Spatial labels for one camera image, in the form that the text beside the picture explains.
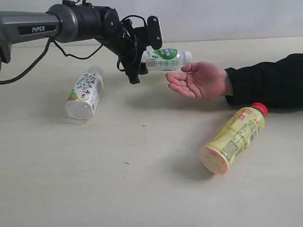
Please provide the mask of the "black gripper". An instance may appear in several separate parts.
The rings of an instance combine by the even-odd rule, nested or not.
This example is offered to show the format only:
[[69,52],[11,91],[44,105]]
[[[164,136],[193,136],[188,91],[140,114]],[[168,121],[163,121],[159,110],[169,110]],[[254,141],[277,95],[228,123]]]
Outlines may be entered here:
[[143,52],[149,45],[153,49],[163,45],[159,18],[149,16],[139,27],[131,22],[103,22],[99,42],[117,56],[116,68],[125,71],[129,82],[139,84],[139,75],[147,74]]

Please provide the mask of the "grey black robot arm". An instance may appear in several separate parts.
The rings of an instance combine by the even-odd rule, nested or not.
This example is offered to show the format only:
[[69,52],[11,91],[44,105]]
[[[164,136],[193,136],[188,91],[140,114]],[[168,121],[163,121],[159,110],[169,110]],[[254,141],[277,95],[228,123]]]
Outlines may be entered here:
[[133,27],[129,16],[119,18],[116,9],[94,6],[85,0],[64,0],[47,12],[1,11],[0,13],[0,62],[11,60],[14,44],[47,39],[42,54],[18,76],[1,81],[11,84],[23,78],[48,52],[50,43],[72,43],[95,39],[117,57],[131,84],[140,82],[139,75],[147,74],[141,62],[148,46],[155,50],[163,45],[160,21],[157,16],[143,19],[142,27]]

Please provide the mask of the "person's open hand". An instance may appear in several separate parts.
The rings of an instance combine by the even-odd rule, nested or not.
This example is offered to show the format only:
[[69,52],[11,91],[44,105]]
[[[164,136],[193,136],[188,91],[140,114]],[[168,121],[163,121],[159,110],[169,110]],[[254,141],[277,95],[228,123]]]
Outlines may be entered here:
[[194,62],[181,68],[181,72],[166,73],[168,87],[192,99],[211,100],[233,96],[231,80],[226,70],[209,62]]

